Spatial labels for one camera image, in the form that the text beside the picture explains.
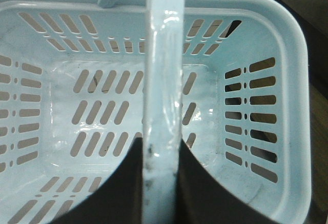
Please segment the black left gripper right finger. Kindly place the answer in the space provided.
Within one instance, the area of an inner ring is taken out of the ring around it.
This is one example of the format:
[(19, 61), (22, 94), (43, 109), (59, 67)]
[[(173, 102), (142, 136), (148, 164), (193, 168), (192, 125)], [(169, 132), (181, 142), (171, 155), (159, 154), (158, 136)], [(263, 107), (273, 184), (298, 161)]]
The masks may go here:
[(275, 223), (218, 183), (182, 140), (175, 223)]

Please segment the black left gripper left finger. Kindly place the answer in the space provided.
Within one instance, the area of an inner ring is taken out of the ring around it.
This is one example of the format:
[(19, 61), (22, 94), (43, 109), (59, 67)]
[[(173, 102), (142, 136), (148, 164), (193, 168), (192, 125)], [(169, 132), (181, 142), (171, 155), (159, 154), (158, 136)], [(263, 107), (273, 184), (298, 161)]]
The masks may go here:
[(86, 200), (52, 223), (141, 223), (142, 138), (134, 139), (115, 172)]

